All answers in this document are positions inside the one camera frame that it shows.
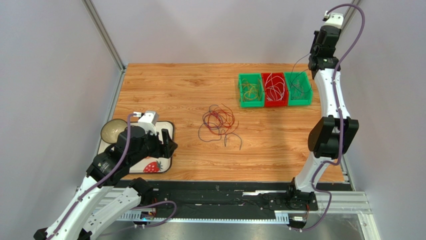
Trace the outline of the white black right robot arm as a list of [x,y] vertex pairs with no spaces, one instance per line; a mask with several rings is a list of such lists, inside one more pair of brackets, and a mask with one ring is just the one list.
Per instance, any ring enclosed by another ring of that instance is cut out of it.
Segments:
[[311,204],[315,187],[329,165],[339,165],[360,127],[351,118],[341,89],[341,67],[334,56],[341,29],[324,25],[315,31],[308,69],[318,88],[322,117],[310,131],[309,156],[301,172],[292,179],[286,204],[299,209]]

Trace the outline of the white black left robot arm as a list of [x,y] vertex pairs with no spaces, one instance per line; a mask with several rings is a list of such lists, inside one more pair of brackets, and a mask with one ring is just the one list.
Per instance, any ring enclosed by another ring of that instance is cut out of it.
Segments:
[[139,125],[127,126],[95,156],[77,193],[60,217],[49,227],[38,229],[35,240],[95,240],[127,211],[155,209],[153,187],[141,177],[133,179],[122,192],[101,209],[97,206],[119,181],[140,161],[169,159],[177,144],[169,130],[147,130]]

